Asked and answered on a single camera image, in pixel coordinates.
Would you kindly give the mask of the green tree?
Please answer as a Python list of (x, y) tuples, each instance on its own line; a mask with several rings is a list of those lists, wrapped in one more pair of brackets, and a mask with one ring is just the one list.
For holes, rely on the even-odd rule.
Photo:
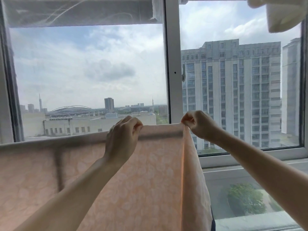
[(231, 184), (227, 192), (227, 201), (235, 217), (266, 212), (263, 193), (250, 183)]

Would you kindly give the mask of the domed stadium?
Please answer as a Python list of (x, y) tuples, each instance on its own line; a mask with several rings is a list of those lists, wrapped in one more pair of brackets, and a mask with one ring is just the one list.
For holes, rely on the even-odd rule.
[(92, 109), (87, 106), (63, 106), (49, 111), (46, 118), (66, 118), (66, 117), (89, 117), (102, 116), (106, 113), (105, 108)]

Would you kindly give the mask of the person's left forearm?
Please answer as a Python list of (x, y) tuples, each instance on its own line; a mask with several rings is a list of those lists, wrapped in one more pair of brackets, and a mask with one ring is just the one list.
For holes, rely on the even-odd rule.
[(76, 231), (104, 186), (132, 154), (133, 151), (105, 152), (14, 231)]

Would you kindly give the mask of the translucent plastic film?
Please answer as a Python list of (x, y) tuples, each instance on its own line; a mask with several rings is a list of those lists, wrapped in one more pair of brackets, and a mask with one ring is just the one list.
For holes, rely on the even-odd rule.
[(9, 27), (160, 24), (163, 0), (0, 0)]

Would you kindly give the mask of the white window frame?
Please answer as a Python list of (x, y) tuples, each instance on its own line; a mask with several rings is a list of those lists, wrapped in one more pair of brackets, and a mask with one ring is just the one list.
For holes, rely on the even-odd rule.
[[(171, 124), (177, 124), (183, 116), (183, 107), (180, 103), (183, 76), (180, 61), (179, 0), (162, 0), (162, 5), (168, 118)], [(308, 151), (304, 146), (269, 148), (263, 151), (290, 163), (308, 161)]]

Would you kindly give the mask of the white hanging cloth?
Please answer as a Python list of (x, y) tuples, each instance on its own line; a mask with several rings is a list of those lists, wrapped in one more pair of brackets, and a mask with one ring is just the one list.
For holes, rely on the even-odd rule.
[(308, 0), (247, 0), (248, 6), (266, 8), (269, 33), (282, 33), (301, 23), (308, 13)]

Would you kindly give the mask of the dark blue garment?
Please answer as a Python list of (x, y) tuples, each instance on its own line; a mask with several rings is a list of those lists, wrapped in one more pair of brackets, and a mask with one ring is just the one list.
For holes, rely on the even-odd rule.
[(216, 231), (216, 223), (215, 223), (215, 219), (213, 215), (213, 210), (212, 210), (212, 207), (210, 208), (211, 208), (211, 218), (212, 218), (210, 231)]

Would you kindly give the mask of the pink patterned cloth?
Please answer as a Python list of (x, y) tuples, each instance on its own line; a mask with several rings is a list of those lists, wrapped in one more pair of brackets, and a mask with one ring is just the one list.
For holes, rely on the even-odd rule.
[[(106, 135), (0, 145), (0, 231), (16, 229), (101, 158)], [(189, 129), (145, 125), (77, 231), (210, 231), (210, 207)]]

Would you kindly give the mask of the person's right forearm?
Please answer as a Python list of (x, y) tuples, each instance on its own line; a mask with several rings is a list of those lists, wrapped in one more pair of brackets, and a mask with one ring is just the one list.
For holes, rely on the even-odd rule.
[(240, 140), (220, 127), (211, 142), (225, 149), (260, 186), (308, 231), (308, 175)]

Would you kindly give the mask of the person's right hand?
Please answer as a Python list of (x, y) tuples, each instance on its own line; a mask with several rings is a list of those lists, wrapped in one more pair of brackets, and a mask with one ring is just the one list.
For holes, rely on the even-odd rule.
[(197, 111), (196, 117), (197, 128), (193, 134), (201, 139), (214, 143), (215, 135), (218, 133), (219, 126), (208, 114), (203, 111)]

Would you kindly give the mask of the low white building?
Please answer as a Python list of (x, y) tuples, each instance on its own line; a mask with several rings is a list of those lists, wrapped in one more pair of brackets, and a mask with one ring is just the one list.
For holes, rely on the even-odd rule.
[(58, 137), (105, 132), (126, 116), (136, 117), (144, 125), (156, 125), (156, 115), (147, 111), (122, 115), (107, 113), (103, 116), (60, 118), (47, 118), (42, 113), (23, 113), (21, 120), (24, 137)]

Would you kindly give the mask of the person's left hand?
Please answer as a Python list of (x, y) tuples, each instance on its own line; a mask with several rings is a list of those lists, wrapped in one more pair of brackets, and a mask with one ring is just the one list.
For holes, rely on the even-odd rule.
[(121, 167), (133, 154), (138, 136), (116, 133), (116, 124), (109, 130), (106, 138), (104, 160), (108, 164)]

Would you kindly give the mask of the narrow grey high-rise building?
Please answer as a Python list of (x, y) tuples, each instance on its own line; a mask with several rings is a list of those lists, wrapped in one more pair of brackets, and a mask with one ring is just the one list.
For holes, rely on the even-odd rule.
[(282, 132), (299, 136), (301, 39), (282, 48)]

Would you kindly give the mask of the dark office tower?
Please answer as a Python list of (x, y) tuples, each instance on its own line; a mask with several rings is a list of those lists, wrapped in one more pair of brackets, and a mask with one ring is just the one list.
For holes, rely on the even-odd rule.
[(108, 97), (108, 98), (104, 99), (104, 102), (105, 102), (106, 112), (113, 113), (115, 111), (115, 109), (114, 109), (114, 99)]

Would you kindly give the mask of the tall grey apartment building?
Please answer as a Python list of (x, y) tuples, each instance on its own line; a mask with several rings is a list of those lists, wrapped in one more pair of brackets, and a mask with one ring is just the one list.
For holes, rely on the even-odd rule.
[(282, 147), (281, 42), (205, 42), (181, 50), (183, 114), (201, 110), (260, 149)]

